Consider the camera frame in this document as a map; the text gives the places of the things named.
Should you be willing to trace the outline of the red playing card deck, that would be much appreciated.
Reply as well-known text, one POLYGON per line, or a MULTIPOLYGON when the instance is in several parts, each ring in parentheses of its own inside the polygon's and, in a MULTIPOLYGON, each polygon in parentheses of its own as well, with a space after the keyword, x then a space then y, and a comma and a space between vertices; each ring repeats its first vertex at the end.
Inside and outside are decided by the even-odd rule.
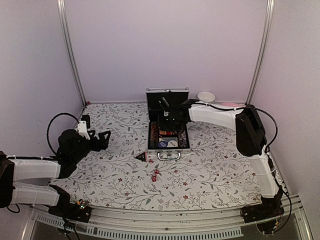
POLYGON ((173 135, 176 135, 176 133, 171 131, 171 130, 159 130, 159 135, 161 135, 161 136, 173 136, 173 135))

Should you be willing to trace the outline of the aluminium poker case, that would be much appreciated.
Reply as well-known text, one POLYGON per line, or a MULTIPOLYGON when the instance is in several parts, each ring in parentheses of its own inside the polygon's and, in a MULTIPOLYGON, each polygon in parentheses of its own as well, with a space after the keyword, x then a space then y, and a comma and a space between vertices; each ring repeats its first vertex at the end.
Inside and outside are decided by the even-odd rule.
POLYGON ((190 151, 187 123, 181 104, 189 98, 188 87, 147 88, 147 153, 160 161, 178 161, 190 151))

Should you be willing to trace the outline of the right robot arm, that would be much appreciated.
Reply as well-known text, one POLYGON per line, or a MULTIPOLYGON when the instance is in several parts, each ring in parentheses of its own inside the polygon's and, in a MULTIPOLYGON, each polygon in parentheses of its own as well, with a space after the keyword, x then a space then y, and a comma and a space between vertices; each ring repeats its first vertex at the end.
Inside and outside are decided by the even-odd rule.
POLYGON ((253 105, 231 107, 188 99, 163 109, 158 119, 161 129, 173 130, 189 122, 202 122, 235 131, 236 148, 248 158, 260 185, 262 204, 258 213, 262 218, 269 218, 278 210, 283 191, 276 180, 271 143, 266 139, 259 113, 266 111, 253 105))

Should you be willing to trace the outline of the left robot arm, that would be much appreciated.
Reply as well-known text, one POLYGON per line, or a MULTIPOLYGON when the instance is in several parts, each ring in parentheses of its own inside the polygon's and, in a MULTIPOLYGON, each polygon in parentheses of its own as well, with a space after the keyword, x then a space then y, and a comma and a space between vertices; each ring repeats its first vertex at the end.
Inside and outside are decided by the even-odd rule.
POLYGON ((0 154, 0 206, 45 205, 54 213, 70 217, 74 205, 70 195, 56 185, 26 183, 33 179, 67 179, 77 169, 77 164, 91 151, 106 150, 111 132, 96 134, 67 129, 58 137, 58 150, 54 157, 8 156, 0 154))

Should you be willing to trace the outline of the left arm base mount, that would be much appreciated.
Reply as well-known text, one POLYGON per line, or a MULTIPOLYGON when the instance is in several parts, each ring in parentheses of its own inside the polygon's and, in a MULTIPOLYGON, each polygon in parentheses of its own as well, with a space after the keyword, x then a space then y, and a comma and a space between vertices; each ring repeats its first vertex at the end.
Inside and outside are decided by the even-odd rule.
POLYGON ((63 220, 73 220, 81 223, 89 223, 92 208, 86 201, 70 202, 67 199, 59 200, 56 206, 50 206, 48 213, 60 217, 63 220))

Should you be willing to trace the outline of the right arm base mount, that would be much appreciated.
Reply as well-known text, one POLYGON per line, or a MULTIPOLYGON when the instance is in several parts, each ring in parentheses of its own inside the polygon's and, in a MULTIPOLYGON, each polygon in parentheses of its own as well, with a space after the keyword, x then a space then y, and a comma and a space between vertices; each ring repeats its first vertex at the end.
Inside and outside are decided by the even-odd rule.
POLYGON ((261 221, 284 214, 282 202, 275 198, 261 198, 262 203, 246 205, 240 209, 240 215, 245 223, 261 221))

